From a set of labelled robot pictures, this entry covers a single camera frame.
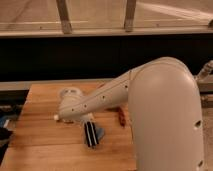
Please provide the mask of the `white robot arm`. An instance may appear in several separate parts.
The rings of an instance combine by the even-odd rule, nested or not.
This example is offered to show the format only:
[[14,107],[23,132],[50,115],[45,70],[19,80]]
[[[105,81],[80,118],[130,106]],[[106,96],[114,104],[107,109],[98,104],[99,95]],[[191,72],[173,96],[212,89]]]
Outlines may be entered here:
[[78,100],[66,97],[58,117],[74,119],[121,103],[128,104],[137,171],[204,171],[200,92],[182,61],[161,57]]

